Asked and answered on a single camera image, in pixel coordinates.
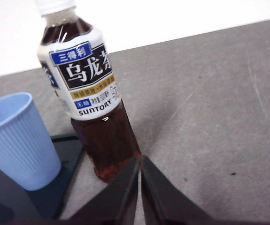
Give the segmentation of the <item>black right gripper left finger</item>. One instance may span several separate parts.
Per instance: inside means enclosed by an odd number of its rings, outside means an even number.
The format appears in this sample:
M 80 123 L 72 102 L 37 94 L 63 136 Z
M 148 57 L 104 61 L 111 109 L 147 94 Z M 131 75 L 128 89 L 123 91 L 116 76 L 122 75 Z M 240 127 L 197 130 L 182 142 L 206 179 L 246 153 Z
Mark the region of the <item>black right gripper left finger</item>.
M 65 222 L 133 222 L 138 173 L 139 160 L 133 157 L 101 192 Z

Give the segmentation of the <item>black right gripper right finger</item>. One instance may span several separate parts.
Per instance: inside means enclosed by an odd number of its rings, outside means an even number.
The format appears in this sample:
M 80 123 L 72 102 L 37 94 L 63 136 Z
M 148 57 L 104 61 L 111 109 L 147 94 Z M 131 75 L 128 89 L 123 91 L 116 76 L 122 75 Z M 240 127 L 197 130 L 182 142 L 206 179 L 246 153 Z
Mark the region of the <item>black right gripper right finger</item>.
M 141 158 L 141 194 L 146 222 L 214 222 L 182 194 L 147 157 Z

